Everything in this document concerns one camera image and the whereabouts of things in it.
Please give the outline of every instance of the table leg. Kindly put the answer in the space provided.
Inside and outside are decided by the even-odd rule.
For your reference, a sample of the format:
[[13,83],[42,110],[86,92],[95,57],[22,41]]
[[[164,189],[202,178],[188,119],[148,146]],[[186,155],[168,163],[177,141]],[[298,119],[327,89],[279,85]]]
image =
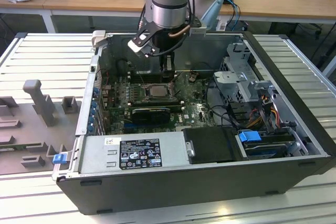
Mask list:
[[89,26],[90,26],[90,29],[94,29],[95,25],[93,24],[93,17],[92,16],[89,16]]
[[50,34],[55,34],[58,33],[56,24],[54,23],[54,21],[52,20],[52,15],[51,12],[44,12],[41,14],[43,20],[44,20],[44,24],[46,25],[47,31]]

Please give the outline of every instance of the desk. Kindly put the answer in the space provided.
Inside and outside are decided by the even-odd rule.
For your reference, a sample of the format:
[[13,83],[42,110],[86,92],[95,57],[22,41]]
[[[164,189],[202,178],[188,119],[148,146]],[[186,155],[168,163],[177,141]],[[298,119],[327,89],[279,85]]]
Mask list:
[[[241,9],[240,20],[292,23],[336,21],[336,0],[235,0]],[[57,32],[52,15],[139,17],[144,0],[32,0],[12,4],[0,0],[0,13],[42,15],[49,33]],[[231,16],[231,6],[223,6],[219,20]]]
[[[325,23],[336,21],[336,0],[234,0],[240,7],[240,20]],[[221,20],[232,14],[231,6],[223,6]]]

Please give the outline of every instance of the metal bracket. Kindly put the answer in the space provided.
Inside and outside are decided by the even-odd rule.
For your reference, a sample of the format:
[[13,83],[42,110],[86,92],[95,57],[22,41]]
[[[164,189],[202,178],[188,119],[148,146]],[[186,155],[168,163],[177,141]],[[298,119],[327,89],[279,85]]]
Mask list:
[[246,81],[246,77],[243,73],[234,73],[229,71],[215,72],[216,81],[218,83],[237,83],[240,81]]
[[96,30],[92,33],[92,46],[94,48],[100,47],[106,43],[107,34],[105,30]]
[[258,90],[268,90],[273,88],[273,84],[270,81],[252,81],[248,85],[248,91],[250,91],[251,99],[258,98]]

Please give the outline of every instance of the white label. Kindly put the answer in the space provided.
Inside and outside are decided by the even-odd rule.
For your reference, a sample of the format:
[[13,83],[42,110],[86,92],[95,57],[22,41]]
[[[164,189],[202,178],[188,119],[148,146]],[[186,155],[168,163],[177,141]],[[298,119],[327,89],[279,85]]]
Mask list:
[[151,159],[151,163],[160,163],[161,159]]
[[120,144],[121,137],[105,137],[104,144],[112,145],[112,144]]

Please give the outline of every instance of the warning label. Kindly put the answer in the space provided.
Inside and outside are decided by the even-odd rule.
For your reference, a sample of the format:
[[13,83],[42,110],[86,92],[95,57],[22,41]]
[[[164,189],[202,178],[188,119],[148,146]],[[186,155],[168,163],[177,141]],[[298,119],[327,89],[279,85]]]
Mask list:
[[122,170],[161,167],[159,139],[120,141],[120,162]]

